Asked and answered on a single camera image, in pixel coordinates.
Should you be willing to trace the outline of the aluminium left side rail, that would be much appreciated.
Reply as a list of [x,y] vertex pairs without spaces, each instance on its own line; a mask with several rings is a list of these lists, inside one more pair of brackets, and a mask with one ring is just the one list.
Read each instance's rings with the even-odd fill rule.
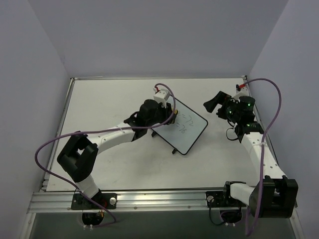
[[[68,87],[68,91],[67,91],[65,102],[64,102],[64,106],[63,106],[62,116],[61,116],[60,123],[58,125],[58,129],[57,129],[57,132],[56,132],[56,135],[55,135],[56,137],[61,135],[61,132],[62,132],[62,129],[63,129],[63,125],[64,125],[64,121],[65,121],[65,117],[66,117],[67,110],[68,110],[68,107],[69,107],[70,99],[71,99],[71,96],[72,96],[75,80],[76,80],[76,78],[71,78],[70,79],[70,84],[69,84],[69,87]],[[55,154],[56,154],[57,146],[58,146],[58,141],[53,142],[52,151],[51,151],[51,154],[50,154],[49,162],[47,164],[47,170],[51,170],[51,167],[52,167],[53,162],[54,162],[54,157],[55,157]],[[45,172],[44,178],[43,178],[43,182],[42,182],[42,185],[41,185],[41,188],[40,188],[40,192],[46,192],[49,179],[50,179],[50,174]]]

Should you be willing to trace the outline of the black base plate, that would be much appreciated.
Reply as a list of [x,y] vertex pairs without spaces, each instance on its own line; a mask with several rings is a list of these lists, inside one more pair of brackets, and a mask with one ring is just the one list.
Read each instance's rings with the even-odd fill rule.
[[116,193],[98,192],[91,199],[85,198],[80,193],[75,193],[71,201],[72,210],[95,210],[103,206],[106,209],[115,209],[117,204]]
[[245,184],[241,181],[226,181],[222,189],[213,191],[206,191],[207,207],[211,208],[233,208],[245,207],[246,205],[241,201],[230,196],[230,186],[234,183]]

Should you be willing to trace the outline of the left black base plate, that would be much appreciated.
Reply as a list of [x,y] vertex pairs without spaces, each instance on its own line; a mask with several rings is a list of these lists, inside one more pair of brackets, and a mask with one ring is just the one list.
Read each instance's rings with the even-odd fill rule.
[[98,192],[91,199],[85,198],[80,193],[75,193],[71,201],[72,210],[95,210],[103,206],[106,209],[115,209],[117,204],[116,193]]

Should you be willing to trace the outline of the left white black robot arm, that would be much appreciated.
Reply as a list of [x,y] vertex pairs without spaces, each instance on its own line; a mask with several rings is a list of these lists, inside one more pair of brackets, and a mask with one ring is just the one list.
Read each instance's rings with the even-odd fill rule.
[[71,136],[59,153],[57,162],[84,194],[83,204],[94,209],[101,202],[101,190],[91,175],[98,154],[141,138],[152,126],[173,124],[177,114],[178,110],[170,103],[145,100],[137,112],[108,132]]

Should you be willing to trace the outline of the small black-framed whiteboard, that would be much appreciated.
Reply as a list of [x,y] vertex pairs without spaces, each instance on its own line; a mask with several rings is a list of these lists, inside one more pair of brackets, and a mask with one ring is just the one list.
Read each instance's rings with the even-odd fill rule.
[[152,137],[159,136],[172,148],[172,154],[186,155],[208,126],[208,121],[185,105],[175,100],[177,116],[170,125],[162,125],[152,129]]

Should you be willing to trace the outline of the aluminium front rail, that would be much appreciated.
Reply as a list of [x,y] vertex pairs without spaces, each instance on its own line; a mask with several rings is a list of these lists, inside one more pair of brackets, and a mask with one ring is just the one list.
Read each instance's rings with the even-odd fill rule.
[[[119,212],[203,211],[207,209],[206,190],[117,191]],[[73,210],[74,192],[34,193],[28,213],[95,213],[98,210]]]

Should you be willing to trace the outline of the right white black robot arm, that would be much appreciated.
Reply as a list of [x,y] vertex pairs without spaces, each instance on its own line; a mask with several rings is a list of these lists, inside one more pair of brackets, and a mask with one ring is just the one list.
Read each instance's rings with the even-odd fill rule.
[[243,93],[234,97],[225,92],[205,102],[203,106],[212,113],[216,107],[217,116],[233,124],[236,140],[248,152],[259,182],[248,186],[244,182],[227,181],[221,199],[226,205],[235,203],[249,207],[253,216],[259,218],[289,218],[293,214],[298,192],[296,180],[289,179],[278,166],[266,141],[266,133],[255,120],[255,99]]

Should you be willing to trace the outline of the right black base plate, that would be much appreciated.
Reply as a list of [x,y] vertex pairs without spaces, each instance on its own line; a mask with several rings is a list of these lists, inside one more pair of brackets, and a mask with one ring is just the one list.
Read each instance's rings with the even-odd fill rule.
[[207,207],[211,208],[233,208],[245,207],[246,205],[241,201],[230,196],[230,186],[234,183],[245,184],[241,181],[226,181],[222,189],[213,191],[206,191]]

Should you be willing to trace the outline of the aluminium rail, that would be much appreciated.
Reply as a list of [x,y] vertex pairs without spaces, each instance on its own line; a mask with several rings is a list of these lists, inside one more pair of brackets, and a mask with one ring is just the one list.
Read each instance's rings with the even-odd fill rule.
[[[117,191],[119,212],[203,211],[207,209],[206,190]],[[74,192],[34,193],[28,213],[95,213],[98,210],[73,210]]]
[[[56,132],[56,135],[55,135],[56,137],[61,135],[61,132],[62,132],[62,129],[63,129],[63,125],[64,125],[64,121],[65,121],[65,117],[66,117],[67,110],[68,110],[68,107],[69,107],[70,99],[71,99],[71,96],[72,96],[75,80],[76,80],[76,78],[71,78],[70,79],[70,84],[69,84],[69,87],[68,87],[68,91],[67,91],[65,102],[64,102],[64,106],[63,106],[62,116],[61,116],[60,123],[58,125],[58,129],[57,129],[57,132]],[[58,141],[53,142],[52,151],[51,151],[51,154],[50,154],[49,162],[47,164],[47,170],[51,170],[51,167],[52,167],[53,162],[54,162],[54,157],[55,157],[55,154],[56,154],[57,146],[58,146]],[[50,179],[50,174],[45,172],[44,178],[43,178],[43,182],[42,182],[42,185],[41,185],[41,188],[40,188],[40,192],[46,192],[49,179]]]

